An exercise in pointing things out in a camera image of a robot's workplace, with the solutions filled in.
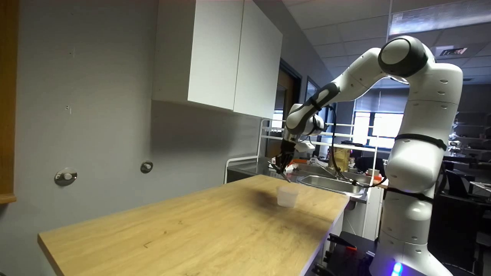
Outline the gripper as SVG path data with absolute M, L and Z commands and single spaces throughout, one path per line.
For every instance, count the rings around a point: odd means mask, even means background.
M 284 173 L 287 167 L 291 164 L 295 152 L 297 140 L 282 140 L 281 152 L 275 156 L 275 171 L 276 173 Z

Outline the translucent plastic bowl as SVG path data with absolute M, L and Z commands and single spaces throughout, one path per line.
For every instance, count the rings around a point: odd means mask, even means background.
M 299 190 L 292 186 L 278 186 L 277 204 L 281 207 L 294 208 L 297 202 Z

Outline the steel sink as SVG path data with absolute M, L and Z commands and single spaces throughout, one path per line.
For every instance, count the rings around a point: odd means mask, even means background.
M 360 185 L 353 185 L 352 182 L 332 179 L 317 175 L 308 175 L 298 179 L 298 182 L 306 186 L 315 187 L 320 190 L 345 194 L 351 197 L 362 197 L 368 188 Z

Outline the yellow brown bag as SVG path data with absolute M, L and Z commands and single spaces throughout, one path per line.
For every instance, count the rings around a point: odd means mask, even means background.
M 341 172 L 347 171 L 349 168 L 351 149 L 335 147 L 333 154 L 333 165 Z

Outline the black office chair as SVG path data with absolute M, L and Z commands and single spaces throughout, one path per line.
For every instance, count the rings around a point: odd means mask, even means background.
M 366 173 L 368 169 L 374 168 L 379 171 L 379 173 L 382 175 L 382 177 L 386 177 L 386 172 L 385 172 L 385 167 L 383 163 L 382 158 L 374 158 L 372 156 L 367 156 L 367 157 L 358 157 L 355 159 L 355 168 L 358 169 L 358 171 Z

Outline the window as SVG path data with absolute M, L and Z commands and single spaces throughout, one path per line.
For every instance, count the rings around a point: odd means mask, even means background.
M 403 114 L 355 112 L 352 141 L 371 148 L 392 149 Z

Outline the black clamp with orange grip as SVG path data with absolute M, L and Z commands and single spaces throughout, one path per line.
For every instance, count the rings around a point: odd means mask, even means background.
M 340 237 L 339 235 L 330 233 L 327 237 L 327 241 L 329 242 L 329 246 L 328 249 L 325 251 L 325 255 L 327 255 L 327 253 L 333 253 L 337 245 L 344 248 L 343 253 L 345 255 L 356 255 L 358 253 L 358 249 L 356 246 L 354 246 L 352 243 L 349 243 L 347 240 Z

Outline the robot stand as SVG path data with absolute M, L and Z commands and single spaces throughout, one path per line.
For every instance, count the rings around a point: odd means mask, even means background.
M 323 251 L 323 265 L 313 262 L 305 276 L 372 276 L 369 266 L 372 263 L 378 239 L 374 241 L 342 231 L 340 237 L 357 247 L 356 255 L 345 255 L 344 248 L 337 245 L 333 253 L 325 254 Z M 483 244 L 478 245 L 478 258 L 472 269 L 454 263 L 443 263 L 453 276 L 491 276 L 491 252 Z

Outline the row of cluttered desks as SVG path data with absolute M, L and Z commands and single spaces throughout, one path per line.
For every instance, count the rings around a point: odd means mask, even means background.
M 491 112 L 459 111 L 450 142 L 462 156 L 443 159 L 428 249 L 440 262 L 482 276 L 491 250 Z

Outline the ceiling air vent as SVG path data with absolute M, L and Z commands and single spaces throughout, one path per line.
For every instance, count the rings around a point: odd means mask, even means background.
M 472 56 L 472 49 L 463 45 L 433 46 L 431 52 L 436 59 L 467 58 Z

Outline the ceiling light panel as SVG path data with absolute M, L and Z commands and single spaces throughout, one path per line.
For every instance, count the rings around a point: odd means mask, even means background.
M 389 36 L 472 26 L 491 22 L 491 0 L 460 0 L 393 13 Z

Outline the wooden shelf unit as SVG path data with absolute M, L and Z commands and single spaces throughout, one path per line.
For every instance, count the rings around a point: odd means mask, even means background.
M 0 206 L 14 195 L 20 0 L 0 0 Z

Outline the doorway with dark frame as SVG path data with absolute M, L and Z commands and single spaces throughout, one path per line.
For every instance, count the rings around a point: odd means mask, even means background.
M 286 131 L 285 120 L 287 115 L 289 115 L 290 110 L 292 109 L 293 104 L 297 103 L 300 99 L 301 93 L 301 84 L 302 84 L 302 76 L 284 59 L 280 59 L 279 73 L 278 73 L 278 81 L 277 81 L 277 99 L 282 99 L 282 125 L 280 137 L 282 138 Z

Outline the white wall cabinet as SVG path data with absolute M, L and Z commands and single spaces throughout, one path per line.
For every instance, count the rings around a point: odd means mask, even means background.
M 158 0 L 152 99 L 272 118 L 282 41 L 253 0 Z

